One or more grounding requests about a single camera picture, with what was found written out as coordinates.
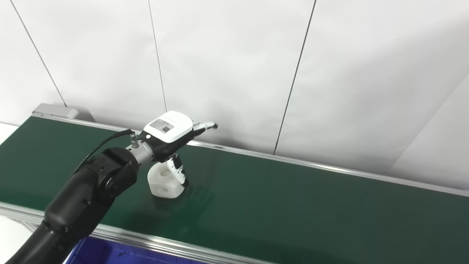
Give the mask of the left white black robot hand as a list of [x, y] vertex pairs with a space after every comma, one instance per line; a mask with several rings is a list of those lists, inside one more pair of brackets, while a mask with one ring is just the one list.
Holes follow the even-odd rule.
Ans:
[[194, 122], [183, 113], [168, 111], [148, 123], [139, 134], [138, 141], [146, 152], [137, 155], [136, 160], [139, 166], [169, 162], [169, 172], [182, 187], [187, 187], [189, 181], [177, 151], [205, 131], [217, 128], [216, 122]]

